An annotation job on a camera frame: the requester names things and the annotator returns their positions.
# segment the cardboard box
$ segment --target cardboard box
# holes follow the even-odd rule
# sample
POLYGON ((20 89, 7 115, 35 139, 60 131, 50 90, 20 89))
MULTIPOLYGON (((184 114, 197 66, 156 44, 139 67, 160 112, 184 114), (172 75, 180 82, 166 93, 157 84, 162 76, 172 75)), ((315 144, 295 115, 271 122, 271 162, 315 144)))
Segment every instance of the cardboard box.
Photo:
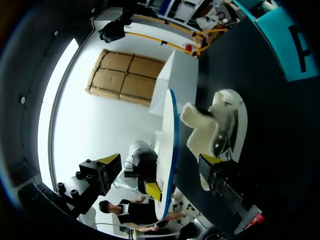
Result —
POLYGON ((156 80, 152 78, 128 74, 125 77, 120 93, 130 95, 132 97, 151 100, 155 85, 156 80))
POLYGON ((149 106, 164 62, 127 52, 104 49, 85 88, 89 94, 149 106))

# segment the black shirt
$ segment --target black shirt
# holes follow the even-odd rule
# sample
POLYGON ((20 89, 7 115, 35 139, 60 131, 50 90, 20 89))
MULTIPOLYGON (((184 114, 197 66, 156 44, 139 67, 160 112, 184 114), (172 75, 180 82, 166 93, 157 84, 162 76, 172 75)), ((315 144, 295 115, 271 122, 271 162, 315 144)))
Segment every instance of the black shirt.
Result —
POLYGON ((155 202, 153 200, 149 203, 140 203, 123 199, 120 204, 129 204, 128 214, 117 216, 121 224, 149 225, 159 221, 156 216, 155 202))

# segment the light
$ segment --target light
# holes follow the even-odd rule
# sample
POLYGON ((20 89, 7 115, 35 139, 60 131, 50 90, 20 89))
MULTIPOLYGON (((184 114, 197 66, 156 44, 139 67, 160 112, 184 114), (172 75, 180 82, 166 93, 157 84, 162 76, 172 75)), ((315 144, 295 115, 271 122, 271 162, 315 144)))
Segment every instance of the light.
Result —
POLYGON ((75 39, 69 43, 57 62, 46 87, 38 125, 38 160, 41 178, 45 185, 54 190, 49 169, 49 125, 55 97, 65 71, 79 45, 75 39))

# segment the black wall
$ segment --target black wall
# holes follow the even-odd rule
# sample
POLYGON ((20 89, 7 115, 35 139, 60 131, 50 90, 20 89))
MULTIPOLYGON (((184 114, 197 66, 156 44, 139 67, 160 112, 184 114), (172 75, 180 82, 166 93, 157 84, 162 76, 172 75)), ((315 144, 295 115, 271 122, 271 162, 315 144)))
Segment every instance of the black wall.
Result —
POLYGON ((75 38, 81 46, 90 35, 91 10, 103 6, 103 0, 33 3, 6 41, 0 59, 0 154, 1 169, 15 186, 40 172, 38 123, 50 76, 69 42, 75 38))

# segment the floor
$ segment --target floor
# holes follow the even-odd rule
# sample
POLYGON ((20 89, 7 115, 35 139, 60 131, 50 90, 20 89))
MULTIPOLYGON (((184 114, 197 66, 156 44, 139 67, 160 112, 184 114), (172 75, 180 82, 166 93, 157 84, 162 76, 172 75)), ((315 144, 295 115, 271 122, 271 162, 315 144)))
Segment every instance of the floor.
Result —
MULTIPOLYGON (((102 49, 129 52, 166 61, 173 50, 150 39, 127 35, 125 38, 105 43, 100 40, 98 30, 108 21, 96 21, 96 31, 83 46, 69 72, 59 103, 53 142, 54 169, 57 182, 64 182, 75 175, 78 164, 86 159, 96 160, 120 153, 124 161, 129 146, 135 140, 151 141, 155 131, 162 128, 162 117, 149 113, 149 108, 133 103, 90 95, 85 87, 91 70, 102 49)), ((175 44, 183 44, 184 38, 175 38, 170 32, 155 31, 132 24, 130 30, 146 34, 153 29, 153 36, 175 39, 175 44)), ((96 221, 112 223, 111 214, 99 211, 98 203, 109 200, 118 204, 121 199, 134 200, 137 194, 127 189, 112 188, 106 197, 99 197, 93 205, 96 221)), ((113 234, 113 227, 99 225, 102 232, 113 234)))

